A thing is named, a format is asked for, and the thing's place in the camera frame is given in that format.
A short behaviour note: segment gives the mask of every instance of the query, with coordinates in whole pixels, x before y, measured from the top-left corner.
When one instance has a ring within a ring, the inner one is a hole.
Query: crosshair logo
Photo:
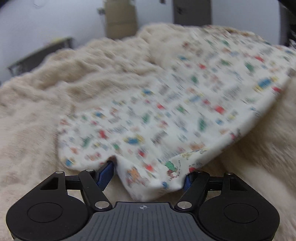
[[[147,207],[146,205],[142,205],[142,206],[140,206],[139,208],[141,208],[142,210],[145,210],[145,209],[147,209],[148,207]]]

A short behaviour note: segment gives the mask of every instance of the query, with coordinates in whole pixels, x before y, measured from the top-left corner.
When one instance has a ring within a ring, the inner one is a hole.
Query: gray door
[[[186,26],[211,24],[211,0],[174,0],[174,22]]]

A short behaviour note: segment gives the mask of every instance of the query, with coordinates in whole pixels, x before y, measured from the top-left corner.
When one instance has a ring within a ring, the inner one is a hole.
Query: white patterned fabric
[[[98,169],[110,156],[133,199],[183,187],[185,176],[247,134],[285,88],[296,52],[257,36],[194,29],[166,74],[133,96],[63,116],[59,158]]]

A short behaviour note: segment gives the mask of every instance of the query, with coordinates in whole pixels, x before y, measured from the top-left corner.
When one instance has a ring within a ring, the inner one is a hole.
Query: fluffy blanket
[[[5,215],[13,203],[59,169],[75,174],[57,159],[60,115],[104,104],[122,90],[126,94],[147,86],[180,51],[189,29],[152,25],[124,41],[95,40],[78,50],[59,51],[32,73],[3,85],[0,240],[11,240]],[[272,110],[246,137],[204,167],[211,175],[236,173],[271,202],[281,217],[274,239],[278,241],[296,237],[295,91],[296,82],[292,80]],[[131,201],[118,178],[111,181],[105,194],[112,203]],[[171,193],[160,201],[174,203],[180,195]]]

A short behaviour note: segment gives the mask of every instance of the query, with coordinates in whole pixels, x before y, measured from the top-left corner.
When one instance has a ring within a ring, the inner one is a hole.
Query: white wall
[[[139,27],[173,22],[172,0],[135,3]],[[0,81],[10,79],[7,66],[54,38],[72,36],[76,47],[105,36],[96,10],[102,6],[102,0],[10,0],[0,9]]]
[[[277,0],[212,0],[212,24],[252,31],[272,44],[281,35]]]

